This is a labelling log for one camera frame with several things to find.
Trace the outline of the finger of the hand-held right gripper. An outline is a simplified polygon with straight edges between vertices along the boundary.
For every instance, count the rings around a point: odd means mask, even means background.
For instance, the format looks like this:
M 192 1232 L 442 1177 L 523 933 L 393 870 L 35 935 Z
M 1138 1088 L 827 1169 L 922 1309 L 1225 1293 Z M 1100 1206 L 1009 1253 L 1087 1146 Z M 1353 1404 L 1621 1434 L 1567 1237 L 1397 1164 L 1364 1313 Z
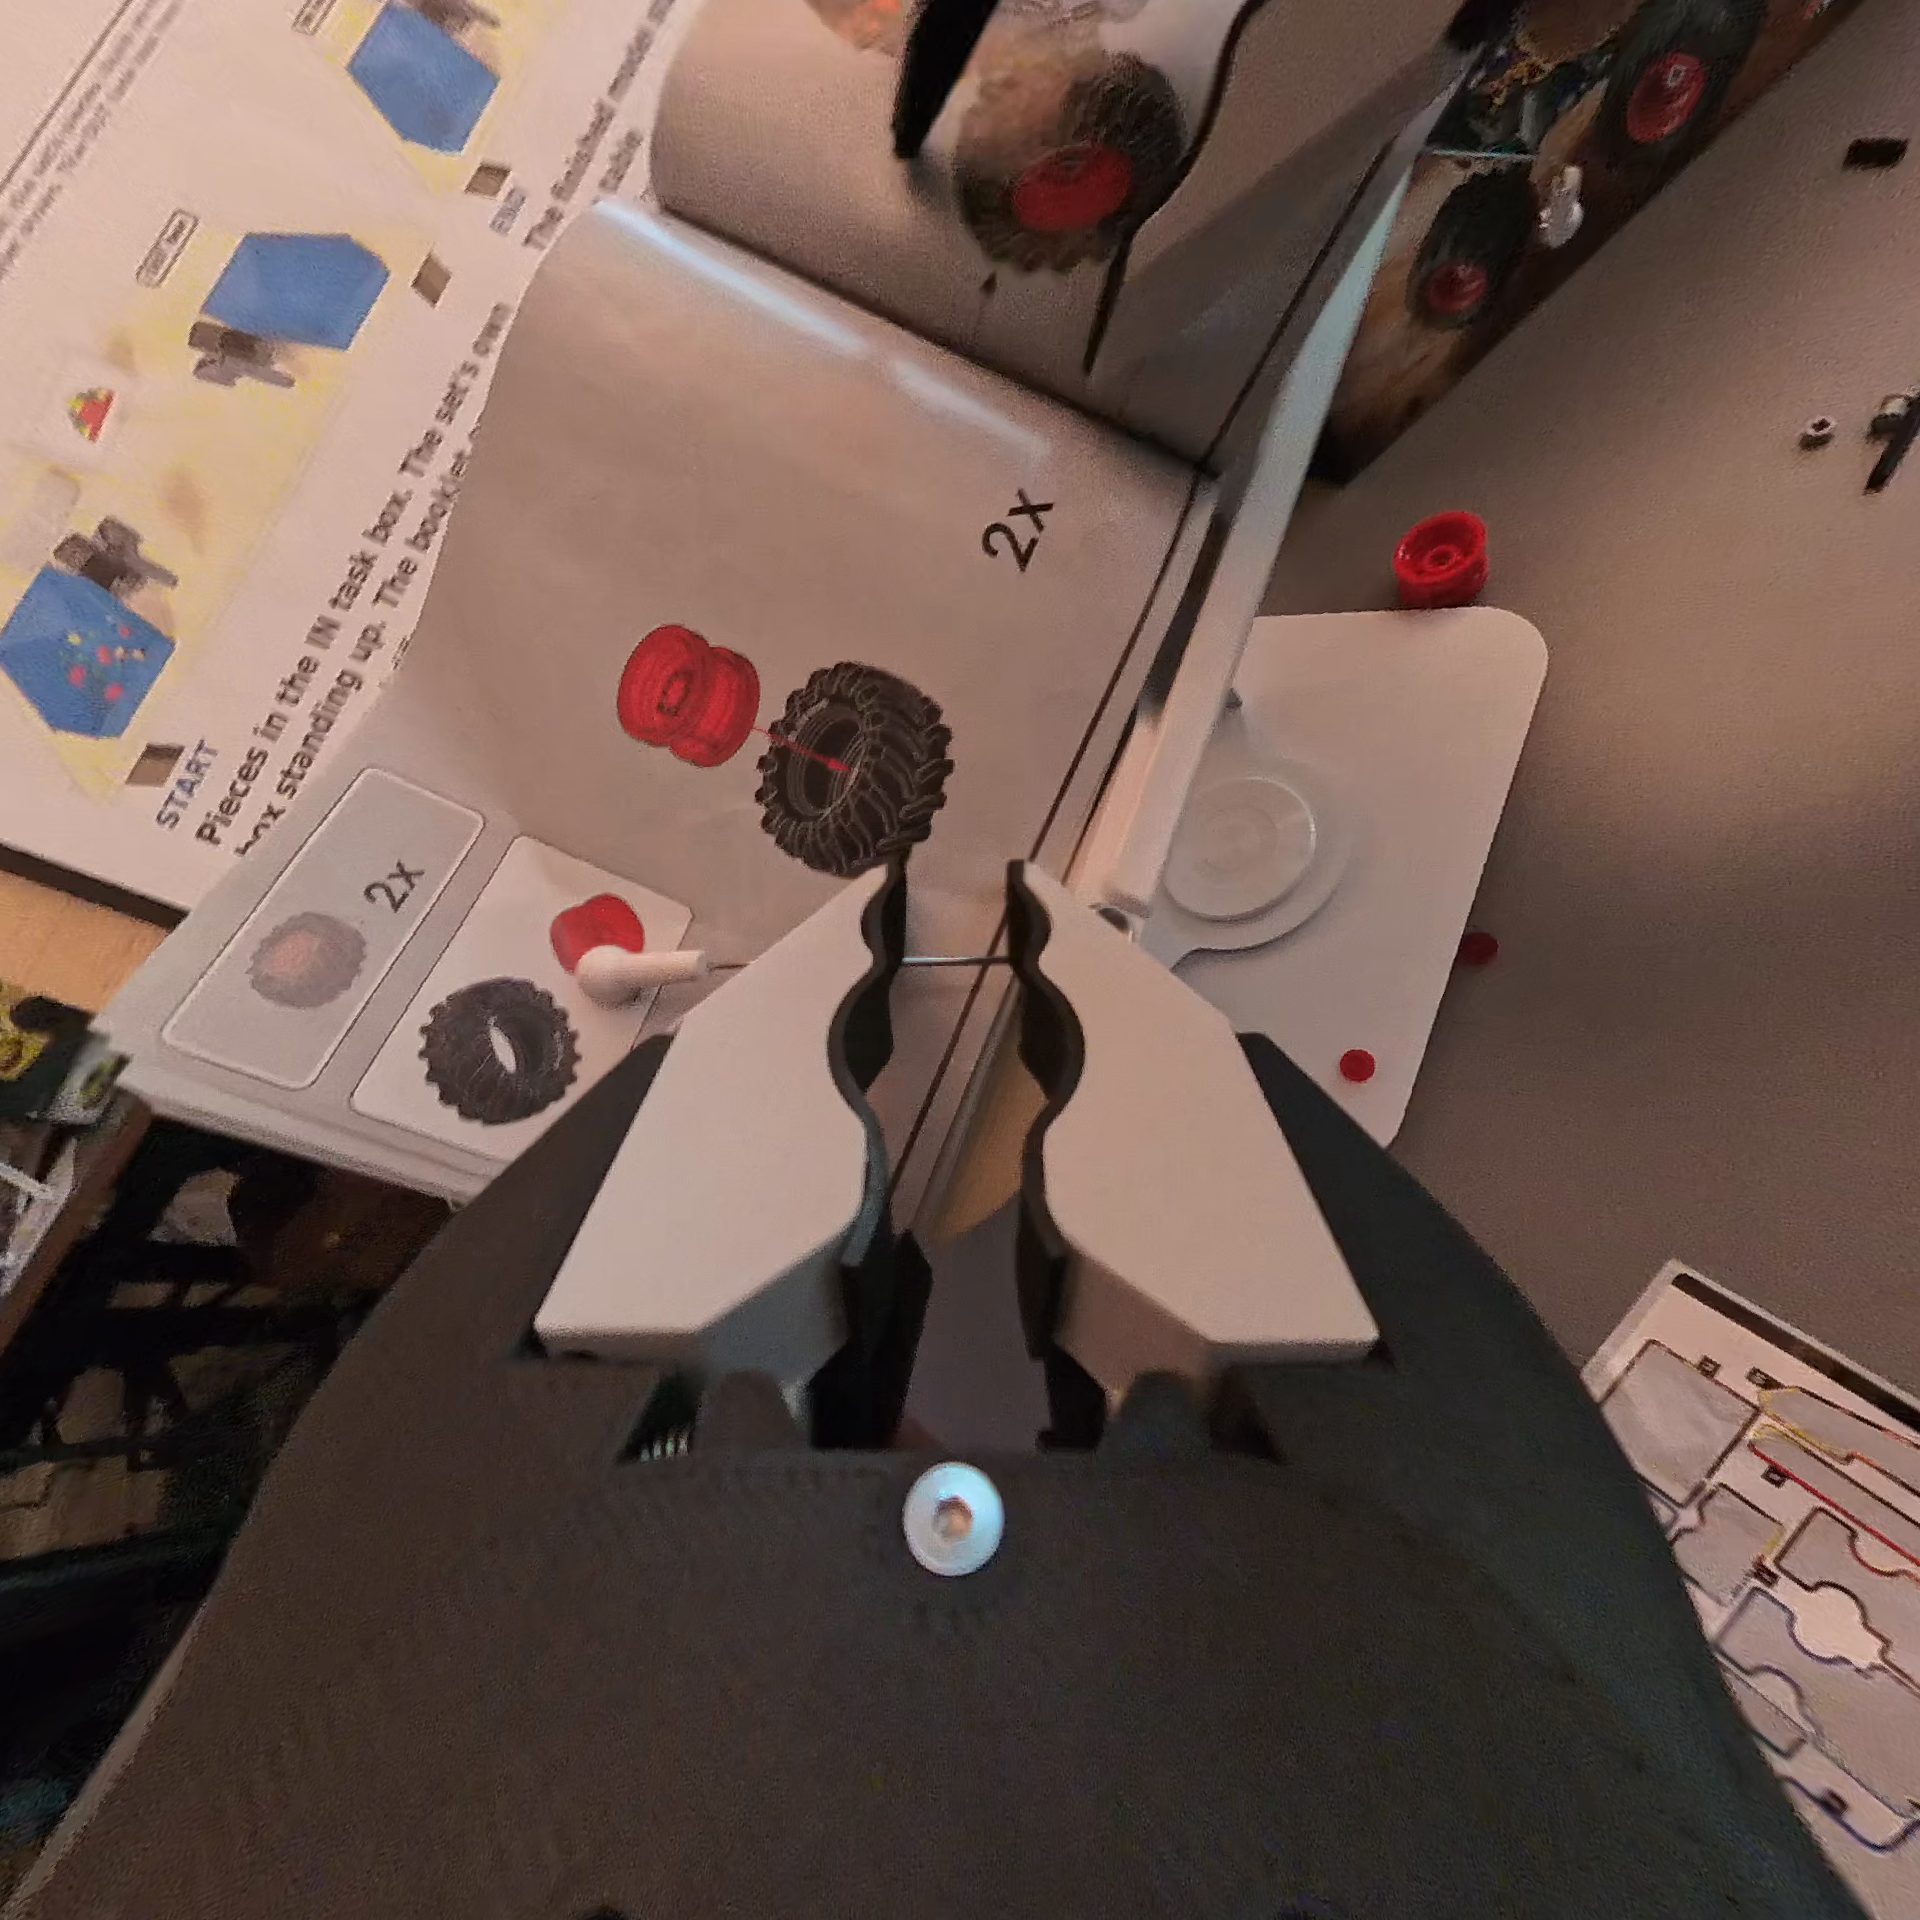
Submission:
M 1122 249 L 1087 409 L 1234 468 L 1422 137 L 1459 89 L 1460 4 L 1244 4 L 1164 204 Z
M 906 30 L 895 101 L 892 157 L 919 159 L 997 17 L 997 3 L 924 3 Z

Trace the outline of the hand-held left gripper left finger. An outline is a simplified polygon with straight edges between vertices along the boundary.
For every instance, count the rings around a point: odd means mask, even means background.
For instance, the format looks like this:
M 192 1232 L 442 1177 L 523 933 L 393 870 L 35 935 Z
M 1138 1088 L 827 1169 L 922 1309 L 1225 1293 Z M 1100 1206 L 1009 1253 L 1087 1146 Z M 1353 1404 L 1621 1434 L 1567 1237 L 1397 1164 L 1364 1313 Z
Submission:
M 759 1374 L 823 1447 L 895 1440 L 928 1264 L 895 1232 L 869 1096 L 906 897 L 882 862 L 684 1014 L 535 1317 L 546 1357 L 694 1391 Z

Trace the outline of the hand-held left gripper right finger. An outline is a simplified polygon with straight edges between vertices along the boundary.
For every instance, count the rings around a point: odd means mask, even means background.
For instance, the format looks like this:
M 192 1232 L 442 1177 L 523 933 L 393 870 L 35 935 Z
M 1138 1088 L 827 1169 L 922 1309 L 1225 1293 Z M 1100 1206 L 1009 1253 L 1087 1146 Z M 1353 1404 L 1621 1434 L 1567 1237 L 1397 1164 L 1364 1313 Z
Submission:
M 1007 870 L 1019 1058 L 1016 1285 L 1044 1448 L 1092 1448 L 1152 1378 L 1348 1365 L 1380 1326 L 1248 1052 L 1173 972 L 1030 861 Z

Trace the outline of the grey desk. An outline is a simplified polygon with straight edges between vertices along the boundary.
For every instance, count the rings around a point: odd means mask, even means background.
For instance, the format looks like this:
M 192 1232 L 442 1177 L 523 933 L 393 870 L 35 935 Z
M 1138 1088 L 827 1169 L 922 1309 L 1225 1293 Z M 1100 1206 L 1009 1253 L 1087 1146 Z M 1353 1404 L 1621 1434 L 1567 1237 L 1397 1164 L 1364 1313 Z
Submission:
M 1397 1155 L 1589 1361 L 1673 1261 L 1917 1392 L 1918 12 L 1860 4 L 1351 487 L 1483 517 L 1548 679 Z M 1860 137 L 1903 165 L 1849 170 Z M 1802 450 L 1808 420 L 1835 442 Z

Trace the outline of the printed task sheet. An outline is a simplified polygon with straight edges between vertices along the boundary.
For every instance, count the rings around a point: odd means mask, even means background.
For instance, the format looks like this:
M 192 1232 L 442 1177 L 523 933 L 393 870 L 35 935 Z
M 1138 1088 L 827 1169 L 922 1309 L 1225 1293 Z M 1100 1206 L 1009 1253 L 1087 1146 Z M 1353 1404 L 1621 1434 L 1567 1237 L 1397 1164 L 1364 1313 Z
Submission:
M 188 910 L 406 653 L 699 4 L 4 4 L 4 848 Z

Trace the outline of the printed toy truck box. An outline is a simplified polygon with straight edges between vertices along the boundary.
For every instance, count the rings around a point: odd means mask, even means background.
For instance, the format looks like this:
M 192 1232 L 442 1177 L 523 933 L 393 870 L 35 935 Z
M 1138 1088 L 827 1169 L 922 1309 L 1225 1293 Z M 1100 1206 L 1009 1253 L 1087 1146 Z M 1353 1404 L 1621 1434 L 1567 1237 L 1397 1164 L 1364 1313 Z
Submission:
M 1413 169 L 1308 477 L 1353 482 L 1852 12 L 1519 4 Z

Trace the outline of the red toy wheel rim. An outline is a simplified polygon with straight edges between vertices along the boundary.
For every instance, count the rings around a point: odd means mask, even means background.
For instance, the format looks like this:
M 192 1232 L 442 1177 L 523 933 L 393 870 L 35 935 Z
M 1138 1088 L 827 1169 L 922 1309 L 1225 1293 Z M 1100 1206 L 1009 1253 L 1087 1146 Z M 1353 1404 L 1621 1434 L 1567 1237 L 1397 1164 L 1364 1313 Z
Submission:
M 1467 510 L 1422 519 L 1397 542 L 1392 573 L 1400 609 L 1407 612 L 1476 604 L 1491 577 L 1487 522 Z

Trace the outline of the white instruction booklet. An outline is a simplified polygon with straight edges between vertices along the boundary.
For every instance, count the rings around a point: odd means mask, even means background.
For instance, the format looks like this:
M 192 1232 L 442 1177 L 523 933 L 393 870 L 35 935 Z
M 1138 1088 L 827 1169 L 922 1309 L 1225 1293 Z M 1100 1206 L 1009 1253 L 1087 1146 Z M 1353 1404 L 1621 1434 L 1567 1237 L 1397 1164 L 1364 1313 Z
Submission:
M 920 4 L 699 4 L 637 206 L 520 300 L 393 679 L 110 1005 L 156 1115 L 468 1199 L 711 985 L 908 865 L 984 955 L 1089 824 L 1230 480 L 1094 414 L 1126 245 L 1244 4 L 999 4 L 895 157 Z

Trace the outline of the white base metal stand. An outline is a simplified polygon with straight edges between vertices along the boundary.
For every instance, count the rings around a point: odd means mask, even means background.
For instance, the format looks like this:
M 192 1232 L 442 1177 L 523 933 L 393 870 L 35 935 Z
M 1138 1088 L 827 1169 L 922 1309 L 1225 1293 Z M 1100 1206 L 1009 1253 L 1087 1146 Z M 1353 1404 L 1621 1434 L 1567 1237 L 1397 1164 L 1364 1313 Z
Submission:
M 1115 910 L 1126 938 L 1384 1146 L 1426 1065 L 1548 672 L 1532 625 L 1476 603 L 1261 617 L 1419 153 L 1261 441 L 1221 471 L 1221 561 L 1074 872 L 1090 909 Z M 1372 1083 L 1340 1076 L 1348 1048 L 1377 1056 Z

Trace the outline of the white sticker sheet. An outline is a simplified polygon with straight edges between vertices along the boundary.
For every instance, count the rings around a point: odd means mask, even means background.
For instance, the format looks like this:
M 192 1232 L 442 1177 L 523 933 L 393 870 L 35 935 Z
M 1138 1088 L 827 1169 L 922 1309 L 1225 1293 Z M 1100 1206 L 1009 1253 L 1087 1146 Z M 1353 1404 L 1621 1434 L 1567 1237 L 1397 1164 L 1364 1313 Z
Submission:
M 1918 1915 L 1917 1394 L 1668 1261 L 1582 1369 L 1765 1763 Z

